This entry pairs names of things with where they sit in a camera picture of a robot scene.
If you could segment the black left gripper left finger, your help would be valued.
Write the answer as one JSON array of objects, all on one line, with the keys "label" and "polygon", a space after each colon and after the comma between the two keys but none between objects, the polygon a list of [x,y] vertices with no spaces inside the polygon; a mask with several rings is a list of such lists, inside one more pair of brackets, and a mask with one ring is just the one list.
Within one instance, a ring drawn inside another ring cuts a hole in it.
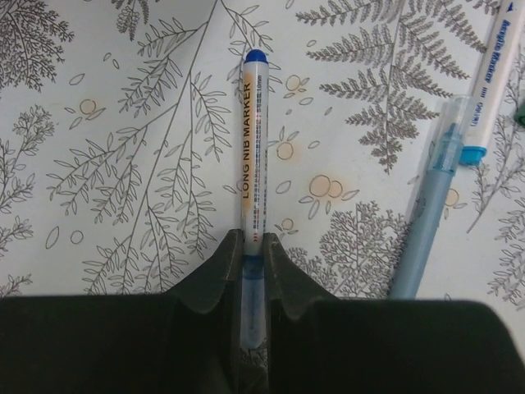
[{"label": "black left gripper left finger", "polygon": [[155,295],[8,297],[4,393],[236,393],[243,235]]}]

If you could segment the white marker blue cap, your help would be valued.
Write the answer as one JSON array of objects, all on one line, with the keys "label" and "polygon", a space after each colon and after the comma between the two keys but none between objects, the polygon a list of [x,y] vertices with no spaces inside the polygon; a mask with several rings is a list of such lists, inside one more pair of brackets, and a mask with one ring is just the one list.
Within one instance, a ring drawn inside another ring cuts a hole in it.
[{"label": "white marker blue cap", "polygon": [[463,166],[476,166],[486,156],[523,28],[524,1],[503,1],[473,87],[474,112],[459,159]]}]

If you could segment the blue long nib marker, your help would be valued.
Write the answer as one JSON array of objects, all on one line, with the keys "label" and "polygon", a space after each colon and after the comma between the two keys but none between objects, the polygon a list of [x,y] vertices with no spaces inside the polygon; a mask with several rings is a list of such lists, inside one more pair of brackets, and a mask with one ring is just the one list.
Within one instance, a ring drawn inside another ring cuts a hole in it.
[{"label": "blue long nib marker", "polygon": [[266,224],[269,64],[251,49],[242,66],[242,154],[240,200],[244,235],[240,344],[255,350],[263,343],[265,284],[263,233]]}]

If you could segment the floral table mat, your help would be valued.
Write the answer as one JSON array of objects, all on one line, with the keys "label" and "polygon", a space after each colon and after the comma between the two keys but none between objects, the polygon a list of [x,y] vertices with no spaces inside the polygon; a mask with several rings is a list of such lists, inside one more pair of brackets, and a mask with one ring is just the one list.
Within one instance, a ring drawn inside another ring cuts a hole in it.
[{"label": "floral table mat", "polygon": [[267,229],[382,298],[441,104],[497,1],[4,1],[1,294],[157,293],[240,224],[242,65],[270,68]]}]

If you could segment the light blue pen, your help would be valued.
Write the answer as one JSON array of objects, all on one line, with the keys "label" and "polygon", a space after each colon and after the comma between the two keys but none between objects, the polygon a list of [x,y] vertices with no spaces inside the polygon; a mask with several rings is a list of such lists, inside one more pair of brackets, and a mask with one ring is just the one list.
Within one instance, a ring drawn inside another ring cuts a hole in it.
[{"label": "light blue pen", "polygon": [[456,95],[444,106],[439,132],[419,188],[409,233],[395,270],[389,297],[411,300],[417,292],[440,223],[450,184],[463,150],[463,135],[473,112],[473,100]]}]

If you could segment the white marker green cap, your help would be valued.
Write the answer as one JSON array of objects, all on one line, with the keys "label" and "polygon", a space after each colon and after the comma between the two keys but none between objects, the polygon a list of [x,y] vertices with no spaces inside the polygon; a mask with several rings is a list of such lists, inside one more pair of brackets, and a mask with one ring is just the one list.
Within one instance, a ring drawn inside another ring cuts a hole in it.
[{"label": "white marker green cap", "polygon": [[521,103],[516,113],[514,114],[514,121],[522,128],[525,127],[525,102]]}]

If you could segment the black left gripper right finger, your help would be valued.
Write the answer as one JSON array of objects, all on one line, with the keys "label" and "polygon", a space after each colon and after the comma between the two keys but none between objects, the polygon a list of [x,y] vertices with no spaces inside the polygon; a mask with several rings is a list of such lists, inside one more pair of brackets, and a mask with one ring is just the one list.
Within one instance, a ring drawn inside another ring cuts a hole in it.
[{"label": "black left gripper right finger", "polygon": [[273,393],[521,393],[524,364],[486,305],[342,300],[264,236]]}]

